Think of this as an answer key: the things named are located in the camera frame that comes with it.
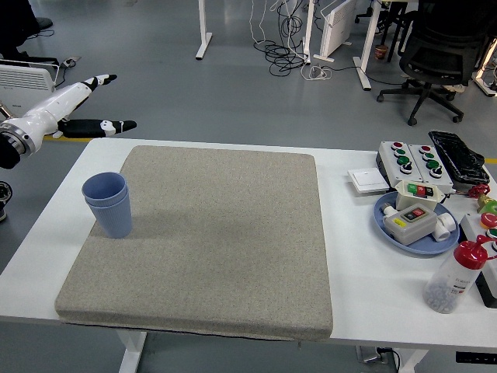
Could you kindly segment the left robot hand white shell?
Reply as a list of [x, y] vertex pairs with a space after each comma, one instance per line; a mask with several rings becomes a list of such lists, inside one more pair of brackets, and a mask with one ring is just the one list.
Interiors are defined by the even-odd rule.
[[114, 74], [97, 75], [67, 86], [35, 105], [16, 122], [24, 152], [37, 152], [43, 138], [61, 132], [66, 138], [105, 138], [137, 127], [133, 120], [70, 120], [78, 109], [101, 85], [116, 79]]

